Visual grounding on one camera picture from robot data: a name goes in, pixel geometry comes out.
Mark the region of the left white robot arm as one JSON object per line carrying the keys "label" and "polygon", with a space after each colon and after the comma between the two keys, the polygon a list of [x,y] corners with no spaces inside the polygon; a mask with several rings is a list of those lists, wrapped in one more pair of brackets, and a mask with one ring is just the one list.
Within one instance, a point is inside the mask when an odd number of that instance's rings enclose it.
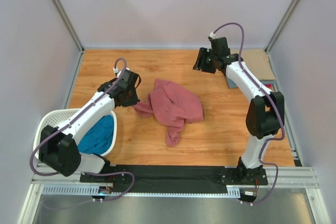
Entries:
{"label": "left white robot arm", "polygon": [[98,174],[107,165],[100,154],[80,152],[78,144],[102,117],[111,114],[116,107],[129,107],[139,102],[136,93],[141,83],[139,74],[123,69],[115,71],[115,75],[114,79],[103,83],[70,118],[56,126],[42,128],[33,156],[52,168],[52,175],[68,177],[75,172]]}

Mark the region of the pink t shirt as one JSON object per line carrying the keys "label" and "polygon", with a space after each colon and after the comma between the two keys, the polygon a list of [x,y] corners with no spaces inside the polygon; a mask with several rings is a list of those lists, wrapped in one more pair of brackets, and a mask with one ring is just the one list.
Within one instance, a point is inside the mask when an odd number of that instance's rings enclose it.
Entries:
{"label": "pink t shirt", "polygon": [[182,85],[172,81],[156,79],[147,99],[133,106],[143,118],[154,116],[166,127],[166,146],[174,147],[181,140],[185,124],[204,120],[200,99]]}

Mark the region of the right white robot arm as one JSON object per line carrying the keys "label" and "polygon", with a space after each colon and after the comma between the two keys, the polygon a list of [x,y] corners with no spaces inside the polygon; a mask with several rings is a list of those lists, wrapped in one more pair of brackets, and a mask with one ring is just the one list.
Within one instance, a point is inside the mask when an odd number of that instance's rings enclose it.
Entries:
{"label": "right white robot arm", "polygon": [[225,185],[267,185],[263,157],[269,142],[284,125],[285,101],[281,92],[273,92],[248,69],[239,54],[232,54],[226,37],[209,36],[210,48],[200,48],[194,69],[220,71],[231,79],[249,101],[246,127],[249,140],[235,168],[220,171]]}

